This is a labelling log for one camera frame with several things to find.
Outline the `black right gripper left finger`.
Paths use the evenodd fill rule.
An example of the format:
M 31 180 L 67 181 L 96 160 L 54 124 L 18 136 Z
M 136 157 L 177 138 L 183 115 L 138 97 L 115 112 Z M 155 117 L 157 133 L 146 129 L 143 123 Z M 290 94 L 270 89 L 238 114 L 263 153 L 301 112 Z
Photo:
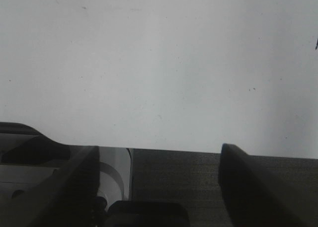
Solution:
M 93 203 L 99 188 L 99 150 L 81 149 L 40 184 L 44 206 L 29 227 L 91 227 Z

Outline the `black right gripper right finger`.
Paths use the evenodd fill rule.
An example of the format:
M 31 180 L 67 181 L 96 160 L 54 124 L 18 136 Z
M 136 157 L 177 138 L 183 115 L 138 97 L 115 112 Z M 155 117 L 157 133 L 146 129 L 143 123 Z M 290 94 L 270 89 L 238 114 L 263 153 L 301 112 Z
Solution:
M 223 144 L 218 182 L 235 227 L 316 227 L 318 199 L 294 188 L 233 144 Z

